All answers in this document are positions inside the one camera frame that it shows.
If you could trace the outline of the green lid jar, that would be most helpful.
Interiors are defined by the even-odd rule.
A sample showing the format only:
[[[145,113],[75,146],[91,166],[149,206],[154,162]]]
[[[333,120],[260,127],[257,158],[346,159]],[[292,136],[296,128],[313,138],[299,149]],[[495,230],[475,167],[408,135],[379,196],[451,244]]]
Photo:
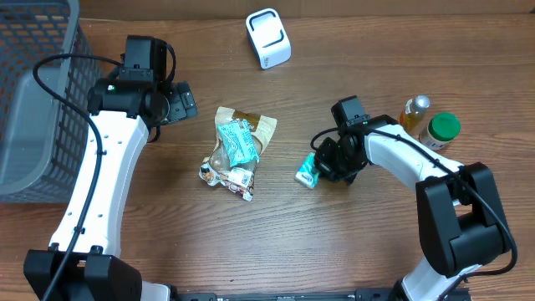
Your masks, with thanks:
[[[461,122],[455,115],[442,112],[435,115],[419,134],[422,145],[431,150],[440,150],[461,132]]]

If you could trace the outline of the teal snack packet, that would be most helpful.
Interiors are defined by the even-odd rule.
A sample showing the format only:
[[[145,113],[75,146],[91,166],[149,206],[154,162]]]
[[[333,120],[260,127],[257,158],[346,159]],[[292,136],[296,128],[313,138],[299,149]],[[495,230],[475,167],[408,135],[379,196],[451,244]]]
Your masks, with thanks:
[[[222,138],[230,166],[260,161],[247,120],[233,120],[218,125],[217,131]]]

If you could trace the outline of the yellow dish soap bottle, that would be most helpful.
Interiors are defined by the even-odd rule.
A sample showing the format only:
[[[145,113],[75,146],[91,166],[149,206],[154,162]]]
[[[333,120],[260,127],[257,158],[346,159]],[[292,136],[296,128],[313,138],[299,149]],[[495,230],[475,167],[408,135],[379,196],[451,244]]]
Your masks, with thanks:
[[[407,133],[411,134],[424,119],[430,104],[431,99],[423,94],[417,95],[406,102],[405,108],[400,113],[399,123]]]

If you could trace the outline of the teal tissue pack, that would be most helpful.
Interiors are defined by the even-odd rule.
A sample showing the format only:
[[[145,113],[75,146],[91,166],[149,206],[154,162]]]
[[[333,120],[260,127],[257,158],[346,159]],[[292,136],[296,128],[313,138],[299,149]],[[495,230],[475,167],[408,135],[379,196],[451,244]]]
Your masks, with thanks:
[[[309,189],[317,186],[319,171],[314,165],[314,153],[310,152],[296,172],[295,179]]]

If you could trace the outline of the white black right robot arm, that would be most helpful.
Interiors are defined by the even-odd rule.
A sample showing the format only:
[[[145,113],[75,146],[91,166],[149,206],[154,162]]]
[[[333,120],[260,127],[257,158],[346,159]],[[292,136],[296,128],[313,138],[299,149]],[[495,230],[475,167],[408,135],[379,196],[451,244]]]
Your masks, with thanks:
[[[422,145],[388,115],[370,117],[357,96],[331,108],[339,139],[325,138],[314,165],[331,182],[352,183],[381,166],[416,196],[423,258],[392,288],[358,288],[356,300],[469,300],[461,283],[511,271],[517,244],[491,170],[463,165]]]

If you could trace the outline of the brown snack pouch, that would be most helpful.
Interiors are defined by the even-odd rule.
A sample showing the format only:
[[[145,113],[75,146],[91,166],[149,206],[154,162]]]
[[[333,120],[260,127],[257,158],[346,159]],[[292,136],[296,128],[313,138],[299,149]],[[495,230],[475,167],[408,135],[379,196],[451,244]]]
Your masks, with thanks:
[[[206,157],[198,175],[208,186],[224,186],[232,193],[249,202],[254,194],[254,176],[257,169],[256,161],[230,166],[228,156],[218,134],[217,126],[233,120],[247,120],[259,157],[268,147],[276,130],[277,120],[265,115],[244,113],[239,110],[220,107],[214,118],[216,129],[216,145],[213,152]]]

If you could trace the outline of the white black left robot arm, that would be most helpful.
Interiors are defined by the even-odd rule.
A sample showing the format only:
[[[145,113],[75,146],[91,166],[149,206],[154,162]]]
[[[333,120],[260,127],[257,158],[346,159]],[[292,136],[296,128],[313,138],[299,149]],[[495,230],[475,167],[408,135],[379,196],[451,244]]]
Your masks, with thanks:
[[[126,198],[140,153],[161,127],[197,114],[191,88],[175,82],[166,41],[130,35],[115,69],[89,88],[82,110],[39,77],[36,83],[89,125],[84,157],[68,208],[45,250],[29,250],[23,273],[41,300],[174,300],[169,284],[150,283],[120,260]]]

